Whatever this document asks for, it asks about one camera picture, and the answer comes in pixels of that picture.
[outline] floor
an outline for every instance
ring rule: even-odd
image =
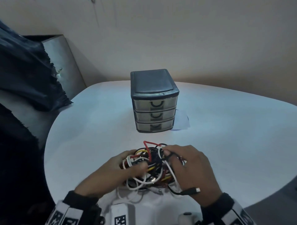
[[[257,225],[297,224],[297,176],[285,187],[246,211]]]

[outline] white table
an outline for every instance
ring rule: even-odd
[[[243,207],[294,178],[296,106],[224,88],[176,84],[177,108],[186,111],[191,127],[154,134],[136,131],[130,81],[99,83],[78,94],[55,120],[46,143],[45,175],[54,201],[110,157],[143,147],[144,140],[193,145],[203,151],[222,190]],[[189,197],[150,192],[137,204],[136,213],[142,216],[136,224],[176,224],[178,214],[196,210],[199,206]]]

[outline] translucent drawer front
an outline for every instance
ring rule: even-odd
[[[173,121],[172,120],[167,120],[164,122],[160,123],[138,123],[136,122],[136,127],[137,130],[140,132],[149,132],[149,133],[154,133],[154,132],[161,132],[161,131],[166,131],[170,130],[173,128]]]
[[[160,122],[174,118],[175,108],[159,112],[134,112],[136,120],[143,123]]]
[[[160,100],[134,100],[135,110],[142,112],[167,110],[176,107],[177,96]]]

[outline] hand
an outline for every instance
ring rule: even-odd
[[[165,155],[174,152],[187,161],[183,166],[175,155],[169,158],[174,174],[183,191],[193,187],[200,188],[200,193],[191,195],[191,197],[203,207],[209,206],[218,200],[222,191],[208,158],[202,152],[191,145],[168,145],[163,150]]]
[[[121,169],[120,164],[128,156],[133,155],[136,150],[125,151],[110,158],[98,170],[84,179],[74,190],[77,194],[101,198],[103,195],[113,191],[125,180],[132,177],[141,177],[146,172],[146,162],[139,163],[128,169]]]

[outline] person's left hand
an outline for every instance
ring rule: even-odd
[[[119,166],[128,155],[133,155],[135,151],[125,151],[110,158],[98,170],[84,179],[75,188],[74,192],[83,196],[101,198],[120,186],[128,178],[141,177],[148,168],[146,162],[139,163],[128,169],[121,169]]]

